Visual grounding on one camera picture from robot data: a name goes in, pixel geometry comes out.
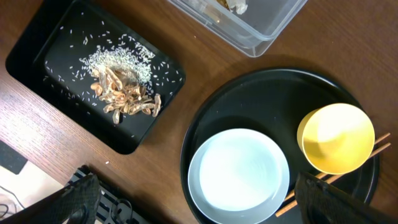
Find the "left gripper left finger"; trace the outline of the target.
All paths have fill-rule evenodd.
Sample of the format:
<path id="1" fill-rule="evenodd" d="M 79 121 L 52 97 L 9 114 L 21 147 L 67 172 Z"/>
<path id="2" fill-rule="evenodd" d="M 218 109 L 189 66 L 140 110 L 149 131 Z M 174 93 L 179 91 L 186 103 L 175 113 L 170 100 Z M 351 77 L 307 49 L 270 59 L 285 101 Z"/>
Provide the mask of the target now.
<path id="1" fill-rule="evenodd" d="M 94 223 L 101 199 L 96 175 L 87 175 L 1 223 Z"/>

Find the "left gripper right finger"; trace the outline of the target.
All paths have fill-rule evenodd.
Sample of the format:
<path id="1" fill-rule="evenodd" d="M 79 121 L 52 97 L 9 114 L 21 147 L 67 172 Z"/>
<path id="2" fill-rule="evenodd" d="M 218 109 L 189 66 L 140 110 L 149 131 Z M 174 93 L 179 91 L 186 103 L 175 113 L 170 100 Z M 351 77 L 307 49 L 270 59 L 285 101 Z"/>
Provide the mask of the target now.
<path id="1" fill-rule="evenodd" d="M 297 177 L 295 199 L 304 224 L 397 224 L 396 219 L 307 172 Z"/>

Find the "yellow saucer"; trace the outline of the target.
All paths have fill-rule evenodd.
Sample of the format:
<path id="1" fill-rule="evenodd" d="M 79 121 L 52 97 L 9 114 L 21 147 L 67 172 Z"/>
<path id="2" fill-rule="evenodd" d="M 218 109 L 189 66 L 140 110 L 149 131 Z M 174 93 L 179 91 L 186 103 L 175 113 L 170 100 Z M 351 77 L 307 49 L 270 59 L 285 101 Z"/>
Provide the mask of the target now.
<path id="1" fill-rule="evenodd" d="M 375 140 L 369 116 L 347 103 L 311 111 L 297 130 L 297 143 L 307 161 L 316 170 L 331 175 L 361 167 L 369 159 Z"/>

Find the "grey round plate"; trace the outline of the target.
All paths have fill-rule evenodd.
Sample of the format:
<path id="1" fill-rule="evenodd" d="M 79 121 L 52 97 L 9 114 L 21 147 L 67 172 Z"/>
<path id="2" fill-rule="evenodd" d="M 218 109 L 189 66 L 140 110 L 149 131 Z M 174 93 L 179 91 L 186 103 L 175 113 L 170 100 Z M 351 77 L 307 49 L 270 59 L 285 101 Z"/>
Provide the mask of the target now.
<path id="1" fill-rule="evenodd" d="M 193 155 L 188 190 L 195 207 L 215 223 L 260 223 L 287 195 L 290 171 L 282 149 L 251 129 L 229 129 Z"/>

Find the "wooden chopstick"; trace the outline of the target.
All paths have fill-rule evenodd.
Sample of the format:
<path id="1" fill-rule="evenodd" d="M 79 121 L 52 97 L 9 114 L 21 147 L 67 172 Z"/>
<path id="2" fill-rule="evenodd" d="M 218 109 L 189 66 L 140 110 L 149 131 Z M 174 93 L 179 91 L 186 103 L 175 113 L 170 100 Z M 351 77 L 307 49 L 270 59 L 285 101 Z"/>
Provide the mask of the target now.
<path id="1" fill-rule="evenodd" d="M 372 154 L 371 157 L 374 157 L 375 155 L 379 154 L 381 151 L 385 150 L 386 148 L 388 148 L 391 145 L 391 143 L 386 143 L 385 145 L 377 148 Z M 334 175 L 330 178 L 328 178 L 326 180 L 326 183 L 331 184 L 334 181 L 338 180 L 340 177 L 342 177 L 343 175 Z M 281 208 L 280 210 L 278 210 L 275 215 L 276 217 L 280 217 L 281 215 L 283 215 L 284 213 L 288 212 L 289 210 L 291 210 L 292 208 L 294 208 L 295 206 L 297 206 L 298 203 L 296 200 L 294 200 L 293 202 L 290 202 L 288 205 L 284 206 L 283 208 Z"/>
<path id="2" fill-rule="evenodd" d="M 387 137 L 390 136 L 390 135 L 391 135 L 390 133 L 384 134 L 383 136 L 381 136 L 381 137 L 379 137 L 378 139 L 376 139 L 376 141 L 375 141 L 374 144 L 377 145 L 379 142 L 383 141 L 385 138 L 387 138 Z M 387 144 L 381 146 L 379 149 L 374 150 L 374 151 L 371 153 L 371 155 L 369 156 L 368 159 L 370 159 L 370 158 L 372 158 L 373 156 L 375 156 L 376 154 L 380 153 L 381 151 L 383 151 L 385 148 L 387 148 L 387 147 L 390 146 L 390 145 L 391 145 L 390 143 L 387 143 Z M 321 172 L 321 173 L 319 173 L 318 175 L 316 175 L 316 178 L 322 179 L 322 178 L 324 178 L 324 177 L 326 177 L 326 176 L 327 176 L 327 174 Z M 338 178 L 340 178 L 341 176 L 343 176 L 343 174 L 341 174 L 341 175 L 334 175 L 334 176 L 330 177 L 328 180 L 331 180 L 331 181 L 333 182 L 333 181 L 337 180 Z M 289 194 L 286 196 L 286 198 L 285 198 L 284 201 L 287 201 L 288 199 L 292 198 L 294 195 L 295 195 L 295 193 L 294 193 L 294 191 L 292 190 L 292 191 L 289 192 Z"/>

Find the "peanut shells pile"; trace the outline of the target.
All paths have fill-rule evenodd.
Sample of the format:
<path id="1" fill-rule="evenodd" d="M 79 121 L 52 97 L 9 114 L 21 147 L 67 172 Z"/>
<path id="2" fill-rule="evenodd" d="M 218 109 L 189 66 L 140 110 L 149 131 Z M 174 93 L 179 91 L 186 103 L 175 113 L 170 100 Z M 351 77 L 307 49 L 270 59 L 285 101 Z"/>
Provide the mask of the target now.
<path id="1" fill-rule="evenodd" d="M 162 106 L 160 95 L 150 96 L 146 86 L 137 82 L 134 72 L 99 65 L 91 69 L 91 76 L 98 81 L 92 83 L 90 88 L 100 101 L 106 103 L 103 112 L 113 113 L 114 124 L 119 124 L 123 114 L 132 116 L 141 112 L 158 116 Z"/>

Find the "white rice pile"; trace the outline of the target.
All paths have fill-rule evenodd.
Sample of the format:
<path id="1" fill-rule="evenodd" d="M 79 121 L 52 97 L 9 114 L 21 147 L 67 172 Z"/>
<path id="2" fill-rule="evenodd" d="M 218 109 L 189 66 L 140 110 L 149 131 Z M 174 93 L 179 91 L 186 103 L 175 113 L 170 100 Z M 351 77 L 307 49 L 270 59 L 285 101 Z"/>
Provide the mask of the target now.
<path id="1" fill-rule="evenodd" d="M 79 6 L 69 11 L 55 33 L 44 57 L 46 79 L 54 77 L 60 92 L 79 105 L 87 105 L 90 114 L 99 113 L 106 129 L 140 139 L 150 130 L 156 117 L 151 110 L 134 111 L 130 106 L 119 115 L 104 113 L 108 101 L 89 90 L 98 82 L 97 71 L 113 71 L 124 88 L 139 85 L 144 96 L 160 97 L 164 109 L 183 87 L 183 70 L 162 52 L 109 14 Z"/>

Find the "white tissue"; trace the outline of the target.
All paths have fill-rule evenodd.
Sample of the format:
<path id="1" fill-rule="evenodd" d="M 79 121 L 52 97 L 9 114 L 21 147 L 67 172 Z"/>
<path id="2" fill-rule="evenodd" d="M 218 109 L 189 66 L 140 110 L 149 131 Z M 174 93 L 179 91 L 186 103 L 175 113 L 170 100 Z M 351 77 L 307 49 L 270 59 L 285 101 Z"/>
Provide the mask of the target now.
<path id="1" fill-rule="evenodd" d="M 234 11 L 239 15 L 245 13 L 248 8 L 246 0 L 226 0 L 226 4 L 231 12 Z"/>

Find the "gold snack wrapper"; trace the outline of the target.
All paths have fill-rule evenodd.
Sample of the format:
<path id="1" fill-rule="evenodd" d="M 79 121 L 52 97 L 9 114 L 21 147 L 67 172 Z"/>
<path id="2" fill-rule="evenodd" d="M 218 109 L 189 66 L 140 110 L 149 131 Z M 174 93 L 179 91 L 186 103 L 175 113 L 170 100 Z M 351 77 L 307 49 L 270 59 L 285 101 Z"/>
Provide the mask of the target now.
<path id="1" fill-rule="evenodd" d="M 225 7 L 226 9 L 229 9 L 228 3 L 226 0 L 216 0 L 217 3 L 219 3 L 220 5 L 222 5 L 223 7 Z"/>

